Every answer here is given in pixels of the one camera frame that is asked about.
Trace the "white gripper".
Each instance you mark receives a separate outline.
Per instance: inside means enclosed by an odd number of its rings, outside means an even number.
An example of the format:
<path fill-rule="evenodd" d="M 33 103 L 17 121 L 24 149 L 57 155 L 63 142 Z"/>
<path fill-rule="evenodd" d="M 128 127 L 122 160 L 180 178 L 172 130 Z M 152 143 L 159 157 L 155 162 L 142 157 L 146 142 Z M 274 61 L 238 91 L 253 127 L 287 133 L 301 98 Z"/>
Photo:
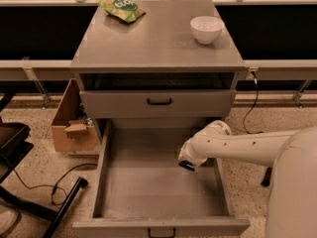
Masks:
<path fill-rule="evenodd" d="M 179 155 L 179 161 L 188 161 L 190 162 L 195 168 L 200 167 L 207 161 L 206 157 L 200 157 L 197 152 L 194 150 L 192 140 L 187 140 L 181 147 Z"/>

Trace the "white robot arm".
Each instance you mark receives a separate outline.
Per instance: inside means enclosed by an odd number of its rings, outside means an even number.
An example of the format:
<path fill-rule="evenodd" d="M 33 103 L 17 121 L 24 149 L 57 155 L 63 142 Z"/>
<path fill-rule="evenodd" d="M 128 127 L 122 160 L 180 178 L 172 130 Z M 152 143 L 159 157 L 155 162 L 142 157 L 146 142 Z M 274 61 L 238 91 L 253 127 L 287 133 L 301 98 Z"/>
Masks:
<path fill-rule="evenodd" d="M 216 120 L 181 147 L 179 164 L 195 170 L 211 158 L 271 168 L 265 238 L 317 238 L 317 128 L 234 135 Z"/>

